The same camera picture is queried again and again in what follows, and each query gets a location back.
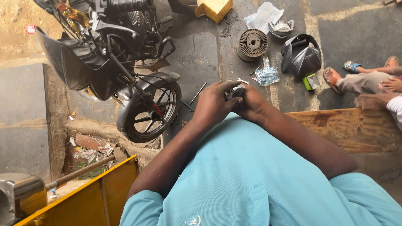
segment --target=spanner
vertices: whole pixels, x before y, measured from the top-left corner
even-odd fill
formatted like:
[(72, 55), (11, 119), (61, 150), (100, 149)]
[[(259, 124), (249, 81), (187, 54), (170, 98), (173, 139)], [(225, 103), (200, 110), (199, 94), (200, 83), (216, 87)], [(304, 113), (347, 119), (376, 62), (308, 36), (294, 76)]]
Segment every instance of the spanner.
[(247, 85), (250, 85), (250, 84), (251, 84), (250, 82), (244, 81), (244, 80), (242, 80), (242, 79), (240, 79), (240, 78), (237, 78), (237, 81), (239, 81), (239, 82), (244, 82), (244, 83), (246, 83)]

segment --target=motorcycle tire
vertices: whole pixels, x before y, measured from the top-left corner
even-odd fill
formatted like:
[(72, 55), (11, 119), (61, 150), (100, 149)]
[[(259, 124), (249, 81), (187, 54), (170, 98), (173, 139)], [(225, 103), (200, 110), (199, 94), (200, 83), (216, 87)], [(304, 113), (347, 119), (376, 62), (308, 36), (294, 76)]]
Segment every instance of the motorcycle tire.
[(138, 132), (135, 131), (134, 128), (134, 124), (133, 121), (135, 119), (134, 117), (131, 117), (129, 119), (127, 119), (127, 125), (125, 127), (125, 130), (123, 132), (124, 136), (130, 140), (131, 142), (137, 143), (137, 144), (141, 144), (141, 143), (145, 143), (148, 141), (151, 141), (155, 138), (157, 138), (158, 136), (160, 136), (163, 132), (165, 132), (165, 130), (172, 124), (172, 122), (175, 120), (176, 115), (180, 109), (180, 105), (181, 105), (181, 88), (178, 82), (173, 82), (170, 84), (170, 88), (171, 90), (175, 93), (176, 95), (176, 104), (175, 104), (175, 109), (173, 110), (172, 113), (172, 117), (170, 117), (168, 115), (168, 121), (166, 121), (164, 123), (164, 125), (162, 125), (160, 128), (158, 128), (157, 132), (153, 132), (151, 136), (139, 136)]

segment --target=light blue shirt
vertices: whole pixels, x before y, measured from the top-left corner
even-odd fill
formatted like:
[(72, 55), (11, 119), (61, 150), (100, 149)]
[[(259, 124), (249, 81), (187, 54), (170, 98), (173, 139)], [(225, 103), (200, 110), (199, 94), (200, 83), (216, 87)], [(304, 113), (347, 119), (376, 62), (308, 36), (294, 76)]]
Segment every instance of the light blue shirt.
[(328, 181), (264, 129), (231, 113), (201, 140), (165, 200), (149, 190), (135, 194), (120, 225), (400, 226), (402, 208), (367, 175)]

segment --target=blue flip-flop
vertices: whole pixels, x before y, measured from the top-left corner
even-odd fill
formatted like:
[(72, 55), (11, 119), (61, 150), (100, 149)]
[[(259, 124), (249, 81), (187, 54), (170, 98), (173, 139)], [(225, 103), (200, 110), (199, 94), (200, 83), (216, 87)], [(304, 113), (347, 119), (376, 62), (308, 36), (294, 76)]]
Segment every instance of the blue flip-flop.
[(357, 64), (357, 63), (355, 63), (353, 61), (348, 61), (348, 62), (343, 64), (343, 69), (345, 69), (348, 72), (357, 74), (358, 72), (357, 72), (356, 67), (359, 67), (359, 66), (361, 66), (361, 64)]

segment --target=front fender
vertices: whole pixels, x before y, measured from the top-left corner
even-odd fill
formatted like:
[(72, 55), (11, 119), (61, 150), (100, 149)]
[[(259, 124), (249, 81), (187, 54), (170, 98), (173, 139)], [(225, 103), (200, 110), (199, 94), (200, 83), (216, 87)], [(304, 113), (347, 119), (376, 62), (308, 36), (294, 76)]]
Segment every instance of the front fender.
[[(159, 79), (159, 78), (164, 78), (165, 80), (167, 80), (169, 83), (173, 83), (176, 82), (177, 80), (180, 79), (180, 75), (177, 73), (166, 73), (166, 72), (156, 72), (156, 73), (152, 73), (149, 74), (151, 76), (156, 76), (155, 77), (142, 77), (142, 79), (148, 81), (149, 83), (159, 87), (163, 80)], [(151, 86), (150, 84), (148, 84), (147, 82), (144, 82), (143, 80), (138, 81), (138, 86), (140, 86), (145, 92), (152, 92), (155, 93), (154, 91), (156, 91), (156, 88), (154, 86)], [(127, 118), (130, 114), (130, 112), (132, 112), (132, 110), (134, 110), (135, 108), (137, 108), (139, 105), (141, 105), (140, 103), (141, 100), (141, 96), (138, 93), (138, 91), (136, 89), (133, 88), (133, 98), (131, 98), (131, 100), (129, 101), (122, 101), (124, 104), (124, 107), (120, 105), (119, 107), (119, 111), (117, 112), (117, 122), (116, 122), (116, 126), (117, 126), (117, 130), (119, 130), (120, 132), (124, 132), (125, 126), (126, 126), (126, 121)]]

